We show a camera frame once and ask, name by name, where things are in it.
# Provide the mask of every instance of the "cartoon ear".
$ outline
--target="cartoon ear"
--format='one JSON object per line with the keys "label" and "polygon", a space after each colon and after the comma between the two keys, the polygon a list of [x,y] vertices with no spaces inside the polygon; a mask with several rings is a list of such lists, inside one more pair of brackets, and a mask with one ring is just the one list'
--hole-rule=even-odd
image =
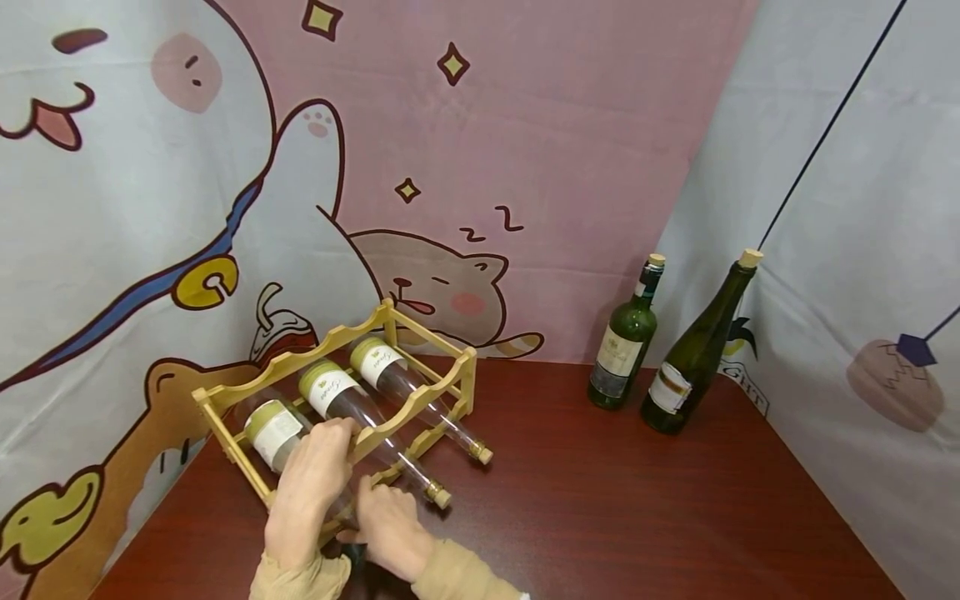
{"label": "cartoon ear", "polygon": [[507,259],[496,254],[473,254],[468,256],[470,265],[491,281],[497,281],[507,271]]}

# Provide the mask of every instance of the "cartoon tongue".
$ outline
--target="cartoon tongue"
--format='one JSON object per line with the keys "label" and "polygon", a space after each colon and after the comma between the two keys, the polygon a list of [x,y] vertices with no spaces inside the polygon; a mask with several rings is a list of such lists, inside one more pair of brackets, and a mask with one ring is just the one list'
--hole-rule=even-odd
{"label": "cartoon tongue", "polygon": [[68,112],[37,106],[34,127],[43,133],[44,137],[66,150],[80,148],[80,132]]}
{"label": "cartoon tongue", "polygon": [[433,307],[433,304],[427,304],[426,302],[421,302],[419,300],[404,300],[403,303],[424,315],[432,315],[433,313],[437,312],[437,309]]}

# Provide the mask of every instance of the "cartoon backdrop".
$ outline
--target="cartoon backdrop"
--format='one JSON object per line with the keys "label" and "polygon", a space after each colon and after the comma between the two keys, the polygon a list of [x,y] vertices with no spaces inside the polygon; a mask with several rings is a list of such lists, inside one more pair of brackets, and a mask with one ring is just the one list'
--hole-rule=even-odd
{"label": "cartoon backdrop", "polygon": [[8,2],[0,598],[84,597],[202,443],[189,392],[381,298],[589,360],[755,4]]}
{"label": "cartoon backdrop", "polygon": [[721,371],[918,600],[960,590],[958,18],[761,5],[661,240],[650,352],[761,245]]}

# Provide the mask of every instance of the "brown table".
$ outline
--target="brown table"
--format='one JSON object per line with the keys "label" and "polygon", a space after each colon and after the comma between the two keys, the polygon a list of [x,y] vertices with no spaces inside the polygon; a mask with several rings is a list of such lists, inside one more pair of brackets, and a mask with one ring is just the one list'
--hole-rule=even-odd
{"label": "brown table", "polygon": [[[585,397],[589,367],[481,361],[466,423],[494,450],[448,440],[423,459],[453,493],[426,526],[475,550],[536,600],[901,598],[753,407],[718,376],[682,435],[633,401]],[[246,598],[266,514],[206,445],[97,589],[97,600]],[[413,598],[376,567],[345,598]]]}

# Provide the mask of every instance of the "human hand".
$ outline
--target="human hand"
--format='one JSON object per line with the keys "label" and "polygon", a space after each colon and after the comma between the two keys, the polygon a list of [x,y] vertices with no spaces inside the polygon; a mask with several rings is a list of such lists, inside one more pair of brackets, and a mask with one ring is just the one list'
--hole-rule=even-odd
{"label": "human hand", "polygon": [[350,479],[347,462],[353,419],[316,425],[290,453],[264,532],[267,556],[280,568],[300,568],[313,560],[324,516]]}
{"label": "human hand", "polygon": [[376,486],[360,479],[357,493],[360,531],[343,531],[342,543],[365,543],[367,558],[400,579],[413,583],[426,568],[436,541],[417,520],[417,501],[397,488]]}

